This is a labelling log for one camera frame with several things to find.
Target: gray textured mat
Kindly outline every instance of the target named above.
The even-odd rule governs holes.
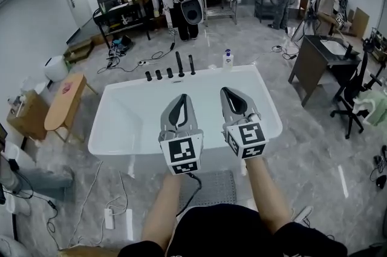
[[[195,173],[200,178],[202,189],[192,199],[190,206],[214,206],[219,203],[236,204],[236,189],[232,171]],[[180,210],[198,187],[197,180],[184,176],[180,192]]]

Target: office chair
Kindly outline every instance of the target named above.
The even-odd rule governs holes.
[[[334,110],[331,112],[331,117],[334,117],[336,114],[341,114],[341,115],[347,115],[350,118],[350,121],[348,123],[348,133],[345,135],[346,139],[350,138],[353,121],[355,121],[357,125],[360,127],[359,134],[361,134],[364,131],[364,127],[360,122],[359,117],[360,116],[366,117],[369,114],[367,110],[360,111],[357,114],[353,114],[352,113],[353,106],[354,106],[353,99],[355,99],[360,92],[370,90],[375,83],[378,83],[380,86],[382,85],[381,81],[379,81],[378,79],[378,76],[385,68],[385,64],[384,66],[382,65],[382,67],[380,67],[376,76],[371,74],[372,80],[370,82],[362,85],[364,73],[368,63],[368,54],[371,54],[373,49],[374,49],[373,39],[365,39],[363,42],[364,57],[363,57],[360,73],[358,74],[356,71],[355,75],[345,86],[344,97],[339,96],[339,98],[337,99],[338,102],[343,103],[344,107],[346,108],[346,111]]]

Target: wooden bench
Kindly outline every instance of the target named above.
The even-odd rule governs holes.
[[[75,73],[69,75],[62,81],[58,92],[48,110],[46,119],[44,121],[44,128],[47,131],[54,131],[56,135],[66,143],[70,134],[75,136],[80,142],[84,139],[71,132],[73,127],[75,114],[80,104],[80,98],[83,89],[88,87],[94,94],[98,93],[87,84],[86,77],[82,73]],[[60,127],[65,127],[68,130],[66,139],[57,132]]]

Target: black pants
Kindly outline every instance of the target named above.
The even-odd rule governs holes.
[[[177,28],[179,30],[180,39],[182,41],[186,41],[189,39],[189,37],[196,38],[199,33],[198,26],[190,25],[187,23],[187,20],[183,15],[183,11],[181,11],[181,4],[175,3],[174,10],[175,10],[175,20],[177,23]]]

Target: towel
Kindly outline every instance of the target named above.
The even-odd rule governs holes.
[[[364,110],[369,112],[363,120],[364,124],[377,126],[387,120],[387,96],[380,91],[361,92],[353,102],[354,114]]]

